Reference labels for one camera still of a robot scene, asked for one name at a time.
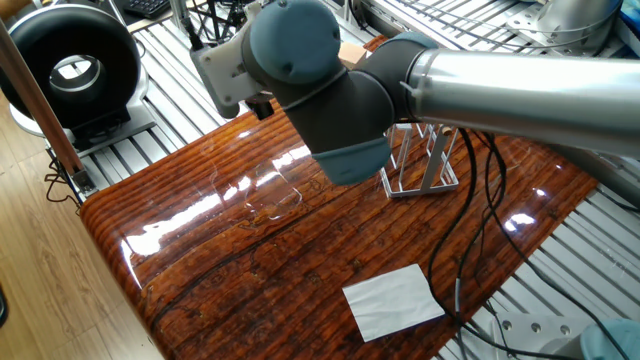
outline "slotted metal platform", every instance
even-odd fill
[[[338,14],[344,12],[335,3],[326,4],[338,18],[343,40],[362,45],[378,35],[370,28],[362,31],[343,20]],[[451,49],[532,55],[548,53],[544,49],[522,47],[527,45],[526,40],[507,30],[483,27],[431,8],[435,6],[458,16],[503,26],[511,15],[531,3],[515,0],[364,0],[364,4],[376,17],[397,30],[424,32]],[[224,17],[225,11],[220,8],[218,14]],[[131,176],[226,122],[215,111],[191,63],[188,39],[171,20],[139,30],[134,36],[146,48],[142,63],[151,80],[144,103],[157,125],[82,159],[99,189]],[[513,46],[494,44],[478,36]],[[615,37],[601,56],[635,57]],[[616,159],[616,164],[616,171],[640,184],[638,161]],[[640,217],[622,210],[605,194],[615,197],[600,186],[565,219],[531,256],[531,261],[600,318],[623,317],[640,321]],[[491,304],[498,312],[586,317],[544,285],[526,265],[494,294]],[[492,320],[493,316],[483,308],[470,324],[491,335]],[[466,332],[463,334],[470,359],[496,359],[493,348]],[[519,344],[509,345],[518,348]],[[435,358],[462,359],[457,342],[450,341]]]

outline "keyboard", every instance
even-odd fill
[[[124,11],[147,19],[156,19],[169,8],[169,0],[130,0],[125,4]]]

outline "metal stand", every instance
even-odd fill
[[[420,140],[427,140],[426,158],[427,165],[417,189],[405,189],[402,185],[405,167],[407,166],[407,156],[412,148],[412,140],[414,137],[414,129],[418,132]],[[396,141],[396,136],[402,136],[402,145],[397,155],[391,153],[390,165],[393,169],[400,170],[397,178],[397,184],[392,184],[389,180],[386,170],[380,170],[382,184],[390,198],[402,196],[414,196],[433,194],[448,190],[454,190],[458,187],[458,178],[453,168],[449,164],[449,156],[455,145],[458,130],[454,130],[444,125],[434,124],[396,124],[387,133],[391,146]]]

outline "gray cylinder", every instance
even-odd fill
[[[640,158],[638,62],[435,50],[409,83],[417,116]]]

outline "beige block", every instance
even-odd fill
[[[352,44],[350,42],[343,41],[340,46],[340,53],[338,57],[340,61],[347,67],[349,70],[353,70],[358,64],[362,62],[367,56],[367,50],[365,50],[362,46],[358,46],[356,44]]]

